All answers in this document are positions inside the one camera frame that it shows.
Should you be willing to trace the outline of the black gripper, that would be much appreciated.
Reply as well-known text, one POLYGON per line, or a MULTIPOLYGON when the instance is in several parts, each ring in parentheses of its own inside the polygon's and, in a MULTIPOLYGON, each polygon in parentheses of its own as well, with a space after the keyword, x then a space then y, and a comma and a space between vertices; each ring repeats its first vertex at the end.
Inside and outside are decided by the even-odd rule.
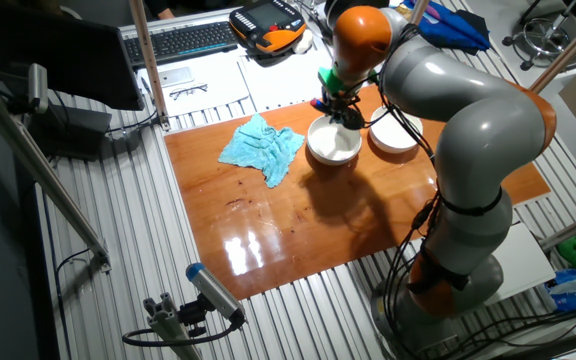
POLYGON ((332 95, 328 92, 322 93, 321 112, 330 115, 330 124, 340 124, 342 115, 357 115, 361 114, 357 103, 361 98, 357 94, 351 95, 332 95))

